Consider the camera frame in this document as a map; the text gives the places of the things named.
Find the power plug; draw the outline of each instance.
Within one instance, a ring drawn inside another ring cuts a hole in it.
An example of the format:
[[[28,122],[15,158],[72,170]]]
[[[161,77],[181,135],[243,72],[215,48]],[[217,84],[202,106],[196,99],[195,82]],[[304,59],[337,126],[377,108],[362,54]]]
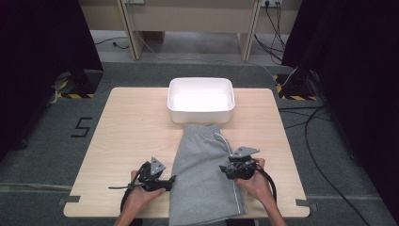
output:
[[[282,0],[262,0],[261,6],[262,6],[263,8],[266,7],[266,1],[269,2],[269,7],[270,7],[270,8],[276,8],[276,7],[278,6],[278,3],[279,3],[280,6],[281,6],[281,4],[282,4]]]

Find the gray carpet floor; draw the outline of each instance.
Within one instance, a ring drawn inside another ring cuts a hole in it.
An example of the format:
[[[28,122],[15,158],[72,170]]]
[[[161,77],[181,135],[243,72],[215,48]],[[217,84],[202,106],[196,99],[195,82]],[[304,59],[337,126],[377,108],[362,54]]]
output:
[[[283,67],[267,69],[272,74],[291,71]],[[43,110],[27,138],[27,148],[9,152],[0,163],[0,225],[112,225],[114,218],[63,215],[63,200],[73,186],[107,97],[114,87],[167,87],[171,79],[185,76],[225,77],[236,88],[272,89],[279,108],[319,106],[327,101],[320,96],[315,102],[281,100],[274,80],[258,66],[104,63],[104,76],[93,99],[58,99]],[[287,218],[287,222],[290,225],[364,225],[311,159],[303,122],[313,111],[280,112],[311,205],[309,217]],[[309,123],[308,141],[320,169],[371,225],[396,225],[364,169],[351,158],[333,114],[328,108],[319,113],[322,115]],[[71,137],[82,134],[75,129],[82,117],[91,118],[81,124],[90,127],[88,135]],[[268,220],[260,220],[260,225],[269,225]]]

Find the light wood tabletop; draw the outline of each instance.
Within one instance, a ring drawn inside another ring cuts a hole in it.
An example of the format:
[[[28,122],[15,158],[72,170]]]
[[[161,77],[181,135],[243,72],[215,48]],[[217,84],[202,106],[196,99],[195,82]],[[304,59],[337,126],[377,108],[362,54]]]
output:
[[[279,111],[270,89],[234,89],[235,109],[231,121],[221,125],[221,134],[233,150],[240,146],[261,151],[264,170],[273,178],[278,206],[286,218],[304,218],[306,200]],[[167,168],[161,180],[171,176],[184,126],[171,121],[167,107],[168,88],[115,88],[94,132],[64,214],[74,218],[112,218],[120,213],[120,201],[131,170],[156,157]],[[267,218],[262,205],[246,195],[248,213],[240,218]],[[168,218],[169,193],[151,202],[137,218]]]

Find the desk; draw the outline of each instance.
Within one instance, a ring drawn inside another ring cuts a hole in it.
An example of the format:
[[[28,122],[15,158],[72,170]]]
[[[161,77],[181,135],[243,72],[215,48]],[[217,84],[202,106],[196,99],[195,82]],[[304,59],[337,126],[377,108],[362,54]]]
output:
[[[118,4],[134,59],[140,59],[144,46],[141,31],[191,31],[237,33],[246,60],[260,7],[259,0],[146,0],[144,5],[129,6],[118,0]]]
[[[221,126],[222,135],[235,150],[239,146],[259,148],[253,156],[266,159],[265,170],[278,190],[278,205],[286,218],[304,218],[308,207],[295,161],[270,89],[234,89],[236,107],[231,121]],[[138,170],[154,156],[167,168],[160,179],[171,175],[183,127],[173,123],[167,108],[168,88],[115,88],[112,90],[93,135],[88,152],[73,185],[67,217],[117,217],[130,171]],[[260,202],[246,197],[248,213],[240,218],[267,218]],[[138,218],[168,218],[169,193],[158,197]]]

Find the elastic waistband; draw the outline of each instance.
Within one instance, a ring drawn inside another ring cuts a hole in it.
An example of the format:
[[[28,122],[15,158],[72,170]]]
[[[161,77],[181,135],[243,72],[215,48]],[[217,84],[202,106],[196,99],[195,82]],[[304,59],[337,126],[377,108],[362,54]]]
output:
[[[188,124],[184,126],[185,135],[213,135],[214,133],[220,133],[219,125]]]

